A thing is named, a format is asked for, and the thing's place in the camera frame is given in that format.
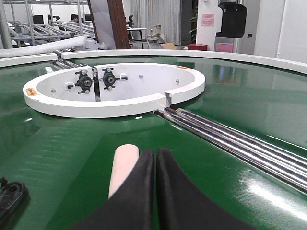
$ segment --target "desk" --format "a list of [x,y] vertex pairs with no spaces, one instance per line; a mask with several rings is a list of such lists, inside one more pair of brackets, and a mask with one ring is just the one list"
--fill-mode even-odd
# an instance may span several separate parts
[[140,38],[141,38],[141,44],[142,44],[142,49],[144,49],[144,46],[143,46],[143,42],[142,42],[142,30],[147,30],[147,28],[127,28],[127,31],[139,31],[140,33]]

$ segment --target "sticker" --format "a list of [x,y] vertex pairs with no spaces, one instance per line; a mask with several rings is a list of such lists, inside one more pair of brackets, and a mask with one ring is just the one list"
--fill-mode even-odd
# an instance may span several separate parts
[[202,26],[214,26],[214,13],[203,14],[201,19]]
[[33,89],[33,88],[28,88],[28,89],[26,89],[25,91],[27,92],[27,94],[28,94],[29,97],[31,97],[31,96],[36,96],[36,95],[37,95],[37,92],[36,92],[35,89]]
[[190,68],[184,67],[184,66],[176,66],[176,67],[181,68],[181,69],[190,69]]
[[227,52],[232,53],[234,45],[231,43],[216,43],[216,52]]

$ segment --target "green conveyor belt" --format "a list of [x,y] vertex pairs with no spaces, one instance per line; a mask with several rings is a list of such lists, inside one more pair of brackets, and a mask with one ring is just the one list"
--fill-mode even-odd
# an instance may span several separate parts
[[[307,157],[307,77],[264,66],[191,57],[106,57],[91,66],[154,62],[194,68],[205,92],[175,105]],[[23,85],[58,68],[0,69],[0,177],[23,181],[30,196],[6,230],[61,230],[107,200],[114,150],[170,148],[187,176],[218,205],[259,230],[304,230],[307,195],[153,113],[108,119],[45,115],[24,102]],[[156,204],[153,229],[158,230]]]

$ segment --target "white curtain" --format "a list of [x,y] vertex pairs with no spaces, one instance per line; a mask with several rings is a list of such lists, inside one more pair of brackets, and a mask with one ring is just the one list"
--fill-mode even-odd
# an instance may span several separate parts
[[131,14],[135,28],[147,28],[143,37],[154,25],[161,25],[161,37],[175,45],[181,43],[181,1],[178,0],[131,0]]

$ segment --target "red box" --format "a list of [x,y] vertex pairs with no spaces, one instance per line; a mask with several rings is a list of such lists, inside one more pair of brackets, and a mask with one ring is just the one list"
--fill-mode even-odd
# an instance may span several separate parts
[[207,46],[208,45],[197,44],[197,43],[192,43],[187,45],[189,50],[203,50],[203,51],[207,51]]

